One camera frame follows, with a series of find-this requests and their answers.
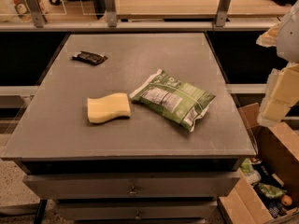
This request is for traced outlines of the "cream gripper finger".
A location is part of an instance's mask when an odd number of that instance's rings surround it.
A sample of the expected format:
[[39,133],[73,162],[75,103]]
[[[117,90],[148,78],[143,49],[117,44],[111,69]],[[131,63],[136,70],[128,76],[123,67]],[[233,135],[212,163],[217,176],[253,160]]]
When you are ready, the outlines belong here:
[[299,64],[288,63],[282,70],[273,69],[267,79],[257,121],[271,127],[280,123],[299,102]]

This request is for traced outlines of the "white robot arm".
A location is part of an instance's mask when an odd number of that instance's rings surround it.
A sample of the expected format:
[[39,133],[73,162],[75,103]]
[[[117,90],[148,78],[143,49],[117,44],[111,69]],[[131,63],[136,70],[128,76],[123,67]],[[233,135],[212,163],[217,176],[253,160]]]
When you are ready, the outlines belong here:
[[283,69],[272,70],[259,109],[258,123],[271,127],[280,123],[299,102],[299,1],[280,23],[260,35],[256,44],[275,47],[278,57],[288,62]]

